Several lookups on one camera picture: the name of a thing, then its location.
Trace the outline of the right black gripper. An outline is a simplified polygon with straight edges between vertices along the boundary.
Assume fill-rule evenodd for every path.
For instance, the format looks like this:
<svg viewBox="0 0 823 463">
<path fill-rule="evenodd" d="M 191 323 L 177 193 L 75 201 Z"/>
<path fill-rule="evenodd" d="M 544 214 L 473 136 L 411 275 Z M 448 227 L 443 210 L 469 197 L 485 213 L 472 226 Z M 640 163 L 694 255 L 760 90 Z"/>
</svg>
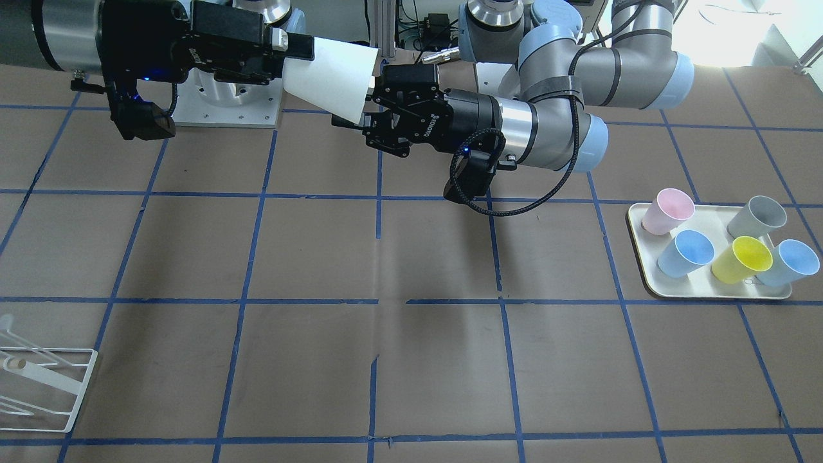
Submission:
<svg viewBox="0 0 823 463">
<path fill-rule="evenodd" d="M 234 6 L 192 1 L 105 1 L 100 62 L 106 82 L 182 83 L 189 71 L 266 85 L 279 58 L 315 60 L 315 38 L 286 32 Z"/>
</svg>

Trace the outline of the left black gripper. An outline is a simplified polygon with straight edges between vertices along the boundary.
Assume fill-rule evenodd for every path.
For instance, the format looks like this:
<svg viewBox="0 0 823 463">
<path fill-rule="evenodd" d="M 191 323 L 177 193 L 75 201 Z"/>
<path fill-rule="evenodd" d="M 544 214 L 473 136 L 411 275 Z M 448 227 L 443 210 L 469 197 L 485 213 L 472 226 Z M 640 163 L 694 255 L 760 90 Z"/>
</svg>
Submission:
<svg viewBox="0 0 823 463">
<path fill-rule="evenodd" d="M 441 90 L 436 65 L 383 67 L 382 75 L 372 76 L 368 83 L 368 101 L 383 106 L 383 111 L 363 112 L 357 122 L 331 114 L 331 124 L 362 129 L 367 146 L 395 156 L 408 156 L 417 143 L 453 154 L 474 132 L 502 126 L 502 111 L 493 97 Z"/>
</svg>

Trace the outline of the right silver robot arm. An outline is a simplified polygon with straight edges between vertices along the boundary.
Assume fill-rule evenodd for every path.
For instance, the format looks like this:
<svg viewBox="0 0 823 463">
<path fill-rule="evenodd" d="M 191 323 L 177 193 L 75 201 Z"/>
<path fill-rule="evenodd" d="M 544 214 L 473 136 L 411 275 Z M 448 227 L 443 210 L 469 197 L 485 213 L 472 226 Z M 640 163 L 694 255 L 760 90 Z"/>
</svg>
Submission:
<svg viewBox="0 0 823 463">
<path fill-rule="evenodd" d="M 85 71 L 107 81 L 267 85 L 286 59 L 313 61 L 314 38 L 262 14 L 206 1 L 3 1 L 2 63 Z"/>
</svg>

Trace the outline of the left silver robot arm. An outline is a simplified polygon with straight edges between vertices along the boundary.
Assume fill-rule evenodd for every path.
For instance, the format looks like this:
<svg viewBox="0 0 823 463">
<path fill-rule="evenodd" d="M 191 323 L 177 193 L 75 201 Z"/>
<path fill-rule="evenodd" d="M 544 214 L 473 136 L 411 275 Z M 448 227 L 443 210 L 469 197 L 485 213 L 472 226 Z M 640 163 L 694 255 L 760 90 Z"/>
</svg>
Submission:
<svg viewBox="0 0 823 463">
<path fill-rule="evenodd" d="M 460 56 L 512 65 L 512 88 L 502 96 L 442 89 L 434 64 L 387 65 L 372 93 L 383 110 L 358 122 L 335 116 L 333 125 L 359 130 L 368 146 L 396 156 L 418 143 L 453 154 L 474 132 L 495 128 L 505 137 L 502 160 L 561 170 L 572 158 L 577 122 L 574 171 L 584 173 L 608 148 L 606 124 L 586 105 L 669 109 L 688 96 L 694 65 L 671 47 L 676 1 L 614 1 L 612 44 L 590 49 L 578 43 L 583 20 L 570 3 L 523 8 L 522 1 L 470 1 L 460 12 Z"/>
</svg>

